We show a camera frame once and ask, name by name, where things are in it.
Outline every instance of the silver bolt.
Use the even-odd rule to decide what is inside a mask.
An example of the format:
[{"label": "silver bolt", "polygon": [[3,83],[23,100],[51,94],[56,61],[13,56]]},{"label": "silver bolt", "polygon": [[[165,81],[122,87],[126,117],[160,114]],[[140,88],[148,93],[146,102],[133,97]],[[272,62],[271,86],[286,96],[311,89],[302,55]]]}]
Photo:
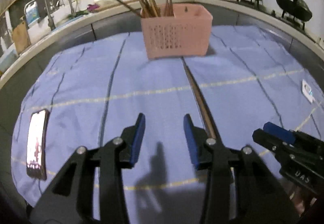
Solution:
[{"label": "silver bolt", "polygon": [[252,149],[250,147],[248,147],[248,146],[245,146],[243,148],[243,153],[246,154],[246,155],[249,155],[249,154],[252,153]]},{"label": "silver bolt", "polygon": [[112,142],[114,145],[118,146],[123,143],[123,140],[120,137],[116,137]]},{"label": "silver bolt", "polygon": [[86,151],[86,148],[84,146],[80,146],[78,149],[77,149],[77,153],[79,155],[83,154],[84,152]]},{"label": "silver bolt", "polygon": [[216,140],[214,138],[208,138],[206,140],[206,144],[208,144],[209,146],[213,146],[214,144],[216,144]]}]

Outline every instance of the basket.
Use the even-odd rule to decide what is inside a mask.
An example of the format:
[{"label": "basket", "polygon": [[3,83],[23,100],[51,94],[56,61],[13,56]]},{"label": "basket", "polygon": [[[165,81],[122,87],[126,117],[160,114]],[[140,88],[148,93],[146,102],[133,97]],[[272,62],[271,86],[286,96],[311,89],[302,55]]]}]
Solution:
[{"label": "basket", "polygon": [[[165,5],[159,8],[163,14]],[[173,4],[173,12],[174,17],[141,19],[148,58],[205,55],[213,16],[199,4]]]}]

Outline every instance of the phone screen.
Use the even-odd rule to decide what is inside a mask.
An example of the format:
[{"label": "phone screen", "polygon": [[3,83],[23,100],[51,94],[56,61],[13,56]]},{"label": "phone screen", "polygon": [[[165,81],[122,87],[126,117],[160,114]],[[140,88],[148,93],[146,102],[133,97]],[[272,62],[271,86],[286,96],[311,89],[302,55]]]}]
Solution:
[{"label": "phone screen", "polygon": [[46,131],[47,110],[31,116],[27,140],[27,174],[35,178],[44,178],[44,134]]}]

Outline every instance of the chrome faucet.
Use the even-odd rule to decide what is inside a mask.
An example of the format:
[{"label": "chrome faucet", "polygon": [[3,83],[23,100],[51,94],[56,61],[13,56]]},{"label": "chrome faucet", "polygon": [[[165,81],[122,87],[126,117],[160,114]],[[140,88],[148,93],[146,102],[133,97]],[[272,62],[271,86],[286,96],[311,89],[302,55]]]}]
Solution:
[{"label": "chrome faucet", "polygon": [[69,0],[69,4],[70,4],[70,8],[71,8],[71,14],[72,14],[73,17],[75,17],[76,16],[76,12],[74,11],[73,6],[72,6],[72,0]]},{"label": "chrome faucet", "polygon": [[[26,5],[25,5],[25,8],[24,8],[24,14],[26,16],[26,9],[27,9],[27,6],[31,3],[33,3],[34,1],[36,0],[32,0],[30,2],[28,2]],[[48,6],[47,6],[47,1],[45,1],[45,9],[46,9],[46,12],[47,12],[47,16],[48,16],[48,26],[51,28],[51,30],[54,30],[55,29],[55,24],[54,24],[54,20],[53,20],[53,17],[51,16],[51,13],[48,9]]]}]

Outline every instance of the countertop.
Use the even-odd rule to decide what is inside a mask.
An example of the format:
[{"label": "countertop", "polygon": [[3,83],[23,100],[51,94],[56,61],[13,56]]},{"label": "countertop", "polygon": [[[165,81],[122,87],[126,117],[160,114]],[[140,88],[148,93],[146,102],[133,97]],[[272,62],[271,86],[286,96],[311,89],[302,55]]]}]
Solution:
[{"label": "countertop", "polygon": [[[290,27],[289,25],[285,24],[284,22],[271,17],[263,12],[256,11],[254,9],[236,4],[231,3],[226,0],[172,0],[174,3],[183,3],[183,2],[198,2],[198,3],[208,3],[220,7],[224,7],[226,9],[234,10],[243,14],[250,15],[256,19],[264,21],[268,24],[273,25],[274,27],[286,32],[287,34],[291,35],[292,37],[296,38],[298,41],[303,43],[306,47],[311,49],[315,52],[323,61],[324,61],[324,50],[308,37],[297,31],[296,29]],[[156,0],[157,4],[165,3],[165,0]],[[134,9],[139,9],[140,4],[139,2],[133,2],[129,4]],[[49,35],[38,41],[37,43],[33,44],[28,50],[20,55],[20,57],[7,69],[7,71],[2,75],[0,78],[0,89],[6,84],[6,82],[30,59],[40,53],[42,50],[46,49],[48,46],[53,44],[54,42],[58,41],[62,37],[70,34],[71,32],[82,28],[86,25],[92,24],[96,21],[101,19],[121,14],[124,12],[129,11],[124,6],[117,6],[114,8],[110,8],[104,10],[102,12],[96,14],[89,14],[83,16],[82,18],[72,21],[69,24],[51,32]]]}]

